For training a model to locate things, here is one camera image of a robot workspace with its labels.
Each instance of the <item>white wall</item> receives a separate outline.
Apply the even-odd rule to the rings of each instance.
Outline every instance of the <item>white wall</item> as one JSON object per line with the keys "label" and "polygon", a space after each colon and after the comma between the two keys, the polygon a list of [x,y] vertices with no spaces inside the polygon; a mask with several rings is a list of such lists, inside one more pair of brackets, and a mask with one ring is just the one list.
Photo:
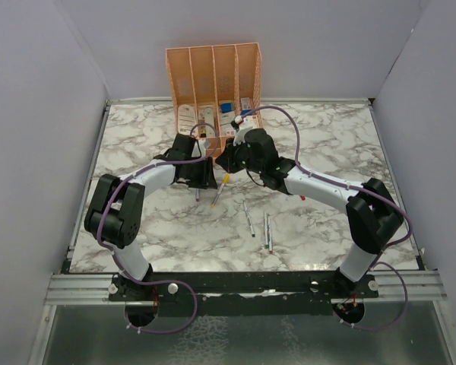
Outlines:
{"label": "white wall", "polygon": [[375,102],[425,259],[456,320],[456,0],[433,0]]}
{"label": "white wall", "polygon": [[429,0],[55,0],[111,97],[170,96],[165,48],[259,42],[263,97],[375,97]]}
{"label": "white wall", "polygon": [[0,364],[27,362],[105,98],[51,1],[0,1]]}

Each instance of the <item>wooden organizer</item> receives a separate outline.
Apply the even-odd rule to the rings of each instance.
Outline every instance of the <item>wooden organizer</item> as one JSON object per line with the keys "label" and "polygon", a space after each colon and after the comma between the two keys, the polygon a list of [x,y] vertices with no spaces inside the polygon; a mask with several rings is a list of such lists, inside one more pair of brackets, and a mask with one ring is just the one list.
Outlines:
{"label": "wooden organizer", "polygon": [[[236,115],[242,112],[242,97],[249,97],[253,108],[260,106],[261,55],[258,43],[166,49],[166,67],[173,95],[176,131],[178,106],[182,104],[195,108],[197,123],[198,106],[212,104],[219,135],[221,102],[229,100],[234,103]],[[263,128],[260,112],[256,114],[258,126]],[[230,136],[220,137],[221,143],[214,157],[221,154],[228,138]],[[206,139],[210,141],[212,151],[216,138]]]}

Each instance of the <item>robotic arm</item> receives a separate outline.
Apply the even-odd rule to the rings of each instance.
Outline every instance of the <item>robotic arm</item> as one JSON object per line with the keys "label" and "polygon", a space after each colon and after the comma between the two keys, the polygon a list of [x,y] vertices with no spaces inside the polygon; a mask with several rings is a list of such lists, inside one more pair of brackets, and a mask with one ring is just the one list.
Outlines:
{"label": "robotic arm", "polygon": [[[223,153],[216,159],[225,171],[257,173],[269,189],[288,195],[304,195],[347,214],[354,243],[336,271],[334,281],[343,292],[351,292],[402,225],[404,218],[374,196],[349,190],[349,186],[362,186],[393,202],[383,182],[377,179],[365,183],[353,182],[314,171],[314,174],[338,181],[348,189],[334,186],[311,177],[310,169],[307,169],[311,173],[309,176],[303,173],[294,160],[280,157],[272,137],[264,129],[254,129],[249,123],[232,124],[237,130],[236,136],[226,140]],[[164,155],[156,156],[150,164],[192,160],[196,155],[205,155],[207,146],[196,147],[196,143],[195,138],[177,135],[173,147]],[[125,177],[109,174],[100,177],[84,221],[85,229],[95,238],[106,204]],[[122,202],[121,207],[111,208],[106,216],[102,239],[113,249],[123,268],[139,281],[149,281],[152,273],[152,266],[135,241],[141,224],[143,200],[155,190],[172,183],[185,183],[196,189],[216,189],[212,159],[209,157],[197,163],[175,166],[162,165],[135,175],[117,196],[117,200]]]}

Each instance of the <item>marble surface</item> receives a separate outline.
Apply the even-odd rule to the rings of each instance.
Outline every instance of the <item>marble surface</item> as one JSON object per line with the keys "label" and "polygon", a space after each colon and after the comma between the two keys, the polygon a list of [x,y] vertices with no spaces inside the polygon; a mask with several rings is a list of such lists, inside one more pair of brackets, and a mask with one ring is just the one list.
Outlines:
{"label": "marble surface", "polygon": [[[364,104],[290,104],[301,134],[303,164],[333,176],[382,179],[394,187],[369,108]],[[264,110],[264,127],[279,154],[293,158],[295,133],[283,114]],[[175,135],[172,105],[113,105],[101,143],[87,204],[104,173],[120,175],[149,163],[170,147]],[[218,167],[220,183],[224,172]],[[184,185],[172,185],[144,201],[137,239],[156,271],[266,271],[336,269],[352,243],[347,217],[319,202],[256,186],[244,172],[231,176],[216,206],[215,190],[201,201]],[[242,203],[255,226],[253,238]],[[274,254],[263,248],[263,214],[272,218]],[[405,234],[405,227],[395,237]],[[416,269],[410,241],[392,247],[382,260],[399,269]],[[81,226],[71,272],[115,271],[111,255]]]}

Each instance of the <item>metal frame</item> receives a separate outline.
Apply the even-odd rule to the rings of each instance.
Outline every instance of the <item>metal frame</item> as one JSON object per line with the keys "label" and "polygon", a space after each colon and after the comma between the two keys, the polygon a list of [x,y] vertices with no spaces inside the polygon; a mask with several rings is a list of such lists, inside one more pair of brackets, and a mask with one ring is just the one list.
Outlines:
{"label": "metal frame", "polygon": [[[93,158],[91,160],[90,169],[87,174],[87,183],[85,184],[83,195],[81,197],[81,206],[74,226],[74,232],[71,235],[71,242],[68,247],[68,258],[72,256],[74,250],[76,238],[78,236],[79,227],[81,226],[81,218],[84,210],[84,206],[87,200],[87,193],[90,188],[90,181],[93,176],[94,168],[96,166],[98,154],[100,152],[101,141],[103,140],[103,133],[106,127],[106,121],[109,115],[109,108],[111,105],[124,104],[124,103],[158,103],[158,102],[169,102],[172,99],[170,97],[165,98],[133,98],[133,99],[122,99],[122,100],[107,100],[106,108],[103,113],[103,118],[100,125],[99,136],[93,152]],[[401,206],[404,203],[399,192],[397,182],[391,164],[388,160],[387,151],[384,143],[380,136],[378,125],[375,121],[375,115],[372,109],[372,105],[368,100],[364,99],[340,99],[340,100],[325,100],[325,99],[307,99],[307,98],[296,98],[296,99],[273,99],[265,98],[262,99],[266,103],[366,103],[369,107],[369,111],[372,116],[372,120],[377,130],[378,138],[382,145],[385,159],[388,164],[388,169],[391,174],[391,178],[394,183],[395,192],[397,199]],[[416,243],[411,237],[411,242],[416,251],[418,248]],[[437,271],[400,271],[407,285],[409,300],[412,301],[432,301],[435,306],[439,325],[441,326],[445,343],[448,346],[448,351],[451,355],[453,364],[456,365],[456,334],[454,326],[452,325],[452,319],[448,311],[447,295],[439,273]],[[68,306],[98,306],[98,305],[113,305],[113,306],[124,306],[128,305],[139,305],[139,306],[153,306],[153,302],[109,302],[108,301],[108,286],[111,284],[112,275],[114,273],[103,273],[103,274],[89,274],[89,275],[53,275],[47,290],[45,305],[43,308],[43,314],[40,321],[39,331],[37,332],[36,340],[33,345],[33,349],[29,359],[29,365],[37,365],[43,363],[46,355],[47,344],[49,336],[52,331],[53,319],[55,317],[56,307],[59,305]],[[397,302],[402,301],[404,298],[401,282],[392,271],[373,271],[372,275],[375,276],[375,280],[378,283],[379,297],[375,299],[364,299],[360,300],[365,303],[375,302]],[[260,293],[253,293],[254,296],[260,295]]]}

